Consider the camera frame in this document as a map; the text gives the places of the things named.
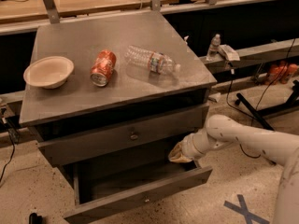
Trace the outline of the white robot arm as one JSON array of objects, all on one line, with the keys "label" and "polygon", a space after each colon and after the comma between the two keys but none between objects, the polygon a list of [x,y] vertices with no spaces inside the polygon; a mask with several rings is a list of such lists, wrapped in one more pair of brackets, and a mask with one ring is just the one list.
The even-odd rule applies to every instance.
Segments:
[{"label": "white robot arm", "polygon": [[170,151],[171,162],[198,161],[209,151],[232,144],[259,151],[284,167],[278,187],[273,224],[299,224],[299,136],[240,124],[224,115],[213,115],[196,133],[186,135]]}]

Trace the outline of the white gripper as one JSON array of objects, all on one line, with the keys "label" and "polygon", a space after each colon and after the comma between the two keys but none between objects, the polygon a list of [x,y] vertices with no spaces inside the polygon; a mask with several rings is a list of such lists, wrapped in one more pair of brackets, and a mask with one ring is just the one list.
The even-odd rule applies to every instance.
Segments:
[{"label": "white gripper", "polygon": [[200,159],[205,156],[203,150],[205,143],[203,135],[191,133],[174,146],[168,159],[175,163],[188,163]]}]

